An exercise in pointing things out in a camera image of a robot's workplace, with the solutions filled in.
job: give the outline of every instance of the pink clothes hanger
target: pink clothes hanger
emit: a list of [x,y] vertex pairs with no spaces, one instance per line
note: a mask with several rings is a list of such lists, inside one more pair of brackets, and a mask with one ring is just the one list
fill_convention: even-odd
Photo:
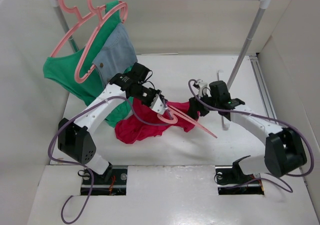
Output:
[[200,123],[198,123],[196,120],[192,119],[187,114],[185,114],[184,112],[182,112],[179,109],[175,108],[174,106],[169,105],[168,109],[169,109],[169,112],[170,112],[170,114],[172,116],[172,119],[171,120],[170,119],[166,119],[162,115],[160,115],[159,113],[157,114],[158,119],[160,119],[161,121],[163,121],[163,122],[165,122],[167,124],[176,124],[178,122],[178,118],[177,118],[177,116],[178,116],[178,117],[188,121],[189,123],[195,125],[196,127],[202,129],[203,131],[207,132],[208,134],[210,134],[214,138],[216,138],[216,139],[218,138],[216,135],[214,135],[207,128],[205,128]]
[[[90,13],[88,13],[87,15],[82,17],[77,6],[69,8],[65,5],[64,0],[58,0],[58,1],[59,1],[59,5],[60,5],[61,9],[63,11],[65,11],[66,13],[75,14],[78,22],[60,40],[60,42],[58,43],[58,45],[55,47],[55,49],[53,50],[53,52],[50,55],[50,57],[52,57],[52,58],[57,56],[58,52],[65,45],[66,41],[68,41],[68,39],[71,37],[71,35],[73,35],[79,27],[81,27],[85,22],[87,22],[89,19],[91,19],[95,15],[98,15],[97,10],[100,12],[100,15],[101,15],[101,12],[106,9],[106,5],[102,5],[102,6],[97,7],[95,9],[95,12],[92,12],[90,10],[91,11]],[[127,16],[128,16],[128,5],[126,2],[119,1],[119,4],[116,5],[115,7],[113,7],[107,14],[109,14],[111,16],[119,9],[121,9],[121,12],[120,12],[121,21],[122,21],[122,23],[124,23],[127,19]]]
[[89,7],[89,10],[94,13],[97,14],[98,18],[99,18],[99,23],[98,26],[94,29],[93,33],[91,34],[91,37],[89,38],[84,51],[81,55],[81,58],[79,60],[78,65],[76,66],[75,69],[75,73],[74,73],[74,80],[81,84],[83,83],[88,77],[89,75],[93,72],[93,70],[95,70],[96,66],[93,64],[91,66],[91,68],[89,69],[89,71],[83,76],[80,77],[80,70],[82,68],[82,65],[85,61],[85,58],[88,54],[88,51],[94,41],[94,39],[96,38],[98,32],[100,31],[102,25],[111,17],[111,15],[113,15],[116,11],[118,11],[119,9],[124,9],[124,11],[121,12],[122,15],[124,15],[123,17],[123,23],[125,22],[125,20],[127,19],[128,16],[128,5],[126,2],[121,2],[120,4],[118,4],[117,6],[113,7],[109,12],[107,12],[103,17],[101,15],[101,10],[99,7],[94,8],[93,4],[92,4],[92,0],[86,0],[87,5]]

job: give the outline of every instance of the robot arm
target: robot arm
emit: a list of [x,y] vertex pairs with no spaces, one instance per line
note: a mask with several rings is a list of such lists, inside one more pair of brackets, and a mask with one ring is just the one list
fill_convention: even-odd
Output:
[[[201,89],[203,86],[207,85],[202,80],[194,85],[199,92],[203,91]],[[199,99],[211,107],[223,110],[218,113],[244,127],[265,145],[264,155],[248,155],[233,162],[232,167],[219,168],[218,183],[242,184],[246,182],[248,175],[253,173],[271,173],[279,178],[306,164],[307,157],[302,140],[296,132],[268,120],[241,114],[240,112],[249,114],[255,112],[242,100],[231,99],[227,85],[223,81],[212,82],[209,87],[211,96],[202,93],[202,96],[198,96]],[[188,115],[194,119],[198,118],[198,112],[200,116],[205,116],[210,111],[194,97],[190,98],[189,102]]]
[[[164,114],[164,96],[161,95],[161,91],[143,86],[149,72],[150,70],[148,68],[136,62],[130,72],[116,74],[88,108],[102,101],[105,101],[105,103],[72,122],[59,135],[58,149],[77,162],[86,165],[107,181],[111,174],[112,164],[97,153],[92,134],[101,122],[118,105],[124,102],[123,99],[112,99],[113,97],[134,97],[156,113]],[[68,119],[63,118],[59,123],[59,128],[67,121]]]

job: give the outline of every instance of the green fabric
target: green fabric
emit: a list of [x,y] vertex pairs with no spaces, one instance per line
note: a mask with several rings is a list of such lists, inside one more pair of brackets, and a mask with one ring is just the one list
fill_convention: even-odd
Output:
[[[117,0],[107,3],[105,12],[112,9],[118,3],[119,2]],[[93,60],[102,49],[109,35],[120,22],[121,19],[119,11],[117,11],[101,27],[84,60],[80,71],[80,77],[82,77],[91,68]],[[83,83],[77,83],[75,81],[75,70],[83,51],[84,48],[69,56],[48,57],[43,65],[43,74],[46,79],[51,79],[57,82],[70,93],[83,100],[85,105],[88,106],[102,93],[104,87],[103,82],[101,81],[96,70],[94,70]],[[132,67],[128,67],[124,72],[130,71],[131,68]],[[117,122],[124,119],[128,115],[130,110],[130,105],[125,101],[117,106],[106,117],[106,122],[111,127],[115,127]]]

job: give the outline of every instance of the green shirt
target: green shirt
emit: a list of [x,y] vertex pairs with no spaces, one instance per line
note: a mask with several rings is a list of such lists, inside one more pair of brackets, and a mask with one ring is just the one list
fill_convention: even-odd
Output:
[[[106,4],[106,12],[116,6],[119,2],[112,1]],[[121,22],[119,11],[115,12],[101,27],[96,38],[94,39],[88,54],[83,62],[80,77],[82,77],[92,66],[92,62],[102,49],[109,35]],[[43,74],[46,79],[51,79],[70,93],[83,100],[85,105],[91,104],[104,90],[103,83],[96,70],[83,82],[75,81],[75,70],[80,60],[84,48],[64,57],[48,57],[43,65]],[[128,67],[124,72],[128,72],[132,67]],[[125,101],[117,106],[107,117],[106,122],[115,127],[117,122],[124,119],[130,112],[130,105]]]

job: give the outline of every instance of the white wall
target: white wall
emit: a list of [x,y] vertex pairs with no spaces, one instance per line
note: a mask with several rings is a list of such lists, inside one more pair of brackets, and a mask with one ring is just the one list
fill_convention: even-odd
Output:
[[275,112],[311,142],[315,171],[306,177],[320,217],[320,1],[292,0],[259,55]]
[[[137,53],[238,53],[259,8],[258,1],[235,0],[124,0],[125,26]],[[101,5],[106,0],[95,0]],[[249,48],[260,52],[290,0],[272,0]],[[82,14],[86,0],[68,0]],[[75,16],[67,13],[70,25]],[[88,21],[74,36],[84,45],[97,24]]]
[[63,35],[48,0],[0,0],[0,223],[28,222],[64,89],[44,79]]

